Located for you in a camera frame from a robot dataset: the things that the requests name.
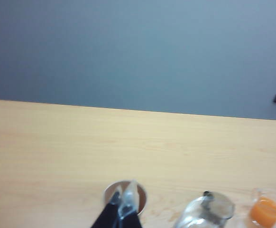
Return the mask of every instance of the glass of orange juice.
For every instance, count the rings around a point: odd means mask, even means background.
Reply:
[[[249,213],[252,222],[263,228],[272,228],[276,224],[276,190],[254,189],[254,205]]]

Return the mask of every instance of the jug lid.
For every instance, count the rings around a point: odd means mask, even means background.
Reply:
[[[235,205],[225,195],[218,192],[205,191],[203,193],[202,208],[221,219],[230,219],[234,215]]]

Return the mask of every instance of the clear glass cup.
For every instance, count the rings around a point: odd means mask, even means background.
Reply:
[[[276,224],[276,190],[254,189],[252,200],[251,221],[260,228],[272,228]]]

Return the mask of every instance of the brown bowl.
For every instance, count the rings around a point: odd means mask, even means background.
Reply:
[[[108,204],[111,196],[114,194],[114,191],[118,185],[120,185],[122,188],[122,191],[124,191],[130,182],[131,182],[131,180],[129,180],[129,181],[128,180],[120,180],[120,181],[110,184],[104,190],[104,194],[103,194],[104,205]],[[139,194],[138,216],[140,216],[147,204],[147,192],[144,190],[142,185],[139,183],[137,184],[137,188],[138,188],[138,194]]]

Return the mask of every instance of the wood grain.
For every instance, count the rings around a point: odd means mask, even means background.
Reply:
[[[204,190],[238,217],[276,189],[276,121],[0,100],[0,228],[88,228],[120,179],[147,190],[145,228],[171,228]]]

